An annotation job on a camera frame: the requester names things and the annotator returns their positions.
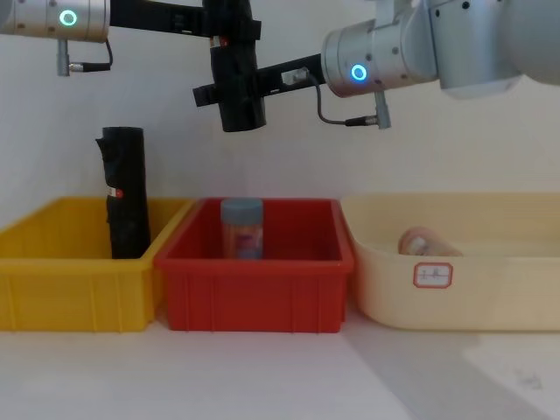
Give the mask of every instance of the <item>plastic bottle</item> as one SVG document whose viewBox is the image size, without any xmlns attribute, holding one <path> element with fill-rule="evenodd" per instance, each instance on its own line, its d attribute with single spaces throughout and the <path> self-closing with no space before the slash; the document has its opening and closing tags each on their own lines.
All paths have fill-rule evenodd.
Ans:
<svg viewBox="0 0 560 420">
<path fill-rule="evenodd" d="M 407 230 L 399 241 L 399 254 L 404 256 L 463 256 L 450 243 L 427 227 Z"/>
<path fill-rule="evenodd" d="M 221 202 L 224 258 L 263 258 L 263 201 L 225 199 Z"/>
</svg>

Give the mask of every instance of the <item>red bin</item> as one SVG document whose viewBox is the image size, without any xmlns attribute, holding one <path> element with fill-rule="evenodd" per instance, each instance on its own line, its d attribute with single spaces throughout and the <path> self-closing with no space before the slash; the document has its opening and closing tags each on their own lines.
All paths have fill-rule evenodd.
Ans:
<svg viewBox="0 0 560 420">
<path fill-rule="evenodd" d="M 266 199 L 263 259 L 222 258 L 221 199 L 206 199 L 156 257 L 177 331 L 337 333 L 354 257 L 338 201 Z"/>
</svg>

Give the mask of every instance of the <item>white label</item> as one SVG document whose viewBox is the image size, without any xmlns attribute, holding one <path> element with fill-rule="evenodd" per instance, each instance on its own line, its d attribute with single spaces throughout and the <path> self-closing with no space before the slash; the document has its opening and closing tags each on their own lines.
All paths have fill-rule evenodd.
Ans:
<svg viewBox="0 0 560 420">
<path fill-rule="evenodd" d="M 414 285 L 421 289 L 447 289 L 452 285 L 450 264 L 423 262 L 414 268 Z"/>
</svg>

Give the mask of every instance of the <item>cream plastic bin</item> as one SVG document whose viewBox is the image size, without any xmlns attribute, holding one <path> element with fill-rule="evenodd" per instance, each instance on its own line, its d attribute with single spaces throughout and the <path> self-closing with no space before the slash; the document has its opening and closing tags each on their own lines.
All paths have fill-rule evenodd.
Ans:
<svg viewBox="0 0 560 420">
<path fill-rule="evenodd" d="M 560 331 L 560 194 L 391 194 L 342 200 L 370 318 L 404 329 Z M 464 257 L 397 254 L 414 226 Z"/>
</svg>

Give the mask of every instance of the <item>blue indicator light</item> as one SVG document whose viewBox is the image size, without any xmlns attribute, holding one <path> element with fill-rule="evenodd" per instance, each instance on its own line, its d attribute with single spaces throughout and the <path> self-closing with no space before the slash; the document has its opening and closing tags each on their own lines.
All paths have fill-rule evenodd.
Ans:
<svg viewBox="0 0 560 420">
<path fill-rule="evenodd" d="M 352 77 L 355 81 L 364 81 L 368 78 L 368 70 L 362 64 L 352 67 Z"/>
<path fill-rule="evenodd" d="M 63 10 L 60 13 L 59 20 L 64 26 L 74 26 L 78 23 L 78 15 L 74 11 Z"/>
</svg>

